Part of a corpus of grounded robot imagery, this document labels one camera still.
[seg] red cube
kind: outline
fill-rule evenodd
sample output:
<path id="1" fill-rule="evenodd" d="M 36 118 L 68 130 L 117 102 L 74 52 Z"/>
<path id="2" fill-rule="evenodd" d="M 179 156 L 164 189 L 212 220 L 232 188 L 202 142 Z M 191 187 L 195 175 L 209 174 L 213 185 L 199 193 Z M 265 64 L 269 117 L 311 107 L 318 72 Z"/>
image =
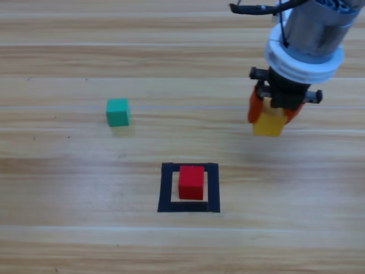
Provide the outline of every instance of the red cube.
<path id="1" fill-rule="evenodd" d="M 179 198 L 202 200 L 204 193 L 204 167 L 181 166 L 179 177 Z"/>

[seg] white ring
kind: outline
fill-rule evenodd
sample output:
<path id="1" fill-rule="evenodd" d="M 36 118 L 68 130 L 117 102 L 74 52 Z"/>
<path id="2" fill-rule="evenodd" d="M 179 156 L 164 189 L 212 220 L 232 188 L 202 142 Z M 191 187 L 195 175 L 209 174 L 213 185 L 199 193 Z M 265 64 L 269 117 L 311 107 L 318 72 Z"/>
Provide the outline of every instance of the white ring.
<path id="1" fill-rule="evenodd" d="M 273 28 L 265 47 L 265 58 L 270 67 L 286 79 L 303 83 L 323 83 L 332 78 L 344 60 L 344 52 L 340 46 L 333 57 L 326 63 L 309 64 L 291 57 L 280 43 L 281 27 Z"/>

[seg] wood grain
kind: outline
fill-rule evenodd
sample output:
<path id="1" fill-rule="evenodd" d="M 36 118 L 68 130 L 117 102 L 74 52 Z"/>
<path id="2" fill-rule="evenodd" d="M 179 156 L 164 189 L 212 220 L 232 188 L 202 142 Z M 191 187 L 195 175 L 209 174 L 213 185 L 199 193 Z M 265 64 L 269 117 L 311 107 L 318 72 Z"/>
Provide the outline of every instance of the wood grain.
<path id="1" fill-rule="evenodd" d="M 1 274 L 365 273 L 365 14 L 323 102 L 258 138 L 273 24 L 229 2 L 0 2 Z M 162 162 L 219 163 L 222 212 L 157 213 Z"/>

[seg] black square outline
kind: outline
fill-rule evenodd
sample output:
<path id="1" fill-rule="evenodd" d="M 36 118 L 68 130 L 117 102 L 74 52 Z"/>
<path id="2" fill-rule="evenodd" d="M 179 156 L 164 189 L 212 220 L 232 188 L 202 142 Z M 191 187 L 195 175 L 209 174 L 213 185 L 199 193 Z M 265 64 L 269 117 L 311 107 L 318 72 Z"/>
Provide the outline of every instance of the black square outline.
<path id="1" fill-rule="evenodd" d="M 207 202 L 172 202 L 172 174 L 179 172 L 181 166 L 204 167 L 208 173 L 208 201 Z M 219 195 L 218 164 L 188 164 L 188 163 L 162 163 L 161 187 L 158 212 L 221 212 Z"/>

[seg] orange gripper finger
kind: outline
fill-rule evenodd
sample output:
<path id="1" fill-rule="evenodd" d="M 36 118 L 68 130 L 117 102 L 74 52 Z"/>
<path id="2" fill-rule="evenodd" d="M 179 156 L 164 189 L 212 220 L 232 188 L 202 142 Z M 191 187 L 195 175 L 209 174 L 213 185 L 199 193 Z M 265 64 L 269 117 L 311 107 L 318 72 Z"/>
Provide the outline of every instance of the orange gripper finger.
<path id="1" fill-rule="evenodd" d="M 299 112 L 302 110 L 304 104 L 305 103 L 302 103 L 301 106 L 296 111 L 293 111 L 293 110 L 285 110 L 285 115 L 287 116 L 287 122 L 286 122 L 286 124 L 288 124 L 291 120 L 294 119 L 294 117 L 296 117 L 299 114 Z"/>
<path id="2" fill-rule="evenodd" d="M 253 124 L 259 118 L 263 109 L 263 100 L 260 100 L 256 95 L 256 87 L 251 94 L 250 98 L 250 109 L 248 113 L 248 121 L 250 124 Z"/>

